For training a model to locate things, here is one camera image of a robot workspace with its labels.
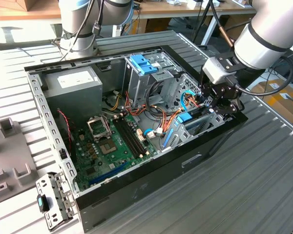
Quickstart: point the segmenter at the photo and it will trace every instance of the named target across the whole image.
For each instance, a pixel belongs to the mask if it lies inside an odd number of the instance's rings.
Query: gray power supply
[[[48,74],[44,79],[48,87],[44,96],[53,115],[61,107],[78,124],[100,114],[102,82],[91,67]]]

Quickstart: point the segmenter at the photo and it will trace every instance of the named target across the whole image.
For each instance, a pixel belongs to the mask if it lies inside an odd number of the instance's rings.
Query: motherboard
[[[139,128],[132,116],[109,119],[106,124],[111,132],[109,138],[95,140],[87,125],[73,133],[76,182],[81,191],[157,154],[152,144],[138,135]],[[96,133],[104,132],[104,126],[95,127]]]

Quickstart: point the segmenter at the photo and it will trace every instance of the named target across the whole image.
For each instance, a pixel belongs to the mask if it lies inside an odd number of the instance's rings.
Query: aluminum extrusion table
[[[103,54],[119,48],[170,45],[196,70],[203,52],[173,31],[98,40]],[[40,46],[0,51],[0,118],[20,122],[40,176],[58,171],[24,66],[60,58]],[[218,153],[119,213],[94,234],[290,233],[293,229],[293,127],[258,99],[243,96],[244,127]],[[48,233],[36,188],[0,203],[0,234]],[[75,218],[54,233],[83,233]]]

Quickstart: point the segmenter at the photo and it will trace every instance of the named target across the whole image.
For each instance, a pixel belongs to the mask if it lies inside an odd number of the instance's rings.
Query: expansion card bracket
[[[63,172],[47,173],[36,182],[37,202],[50,231],[69,222],[77,213],[68,181]]]

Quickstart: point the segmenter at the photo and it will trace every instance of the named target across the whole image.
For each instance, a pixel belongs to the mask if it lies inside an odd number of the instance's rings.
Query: red cable
[[[70,138],[70,129],[69,129],[69,124],[68,124],[68,119],[67,117],[64,115],[64,113],[60,110],[58,110],[58,112],[64,117],[66,125],[67,125],[67,130],[68,130],[68,140],[69,140],[69,151],[71,151],[71,145],[72,145],[72,140]]]

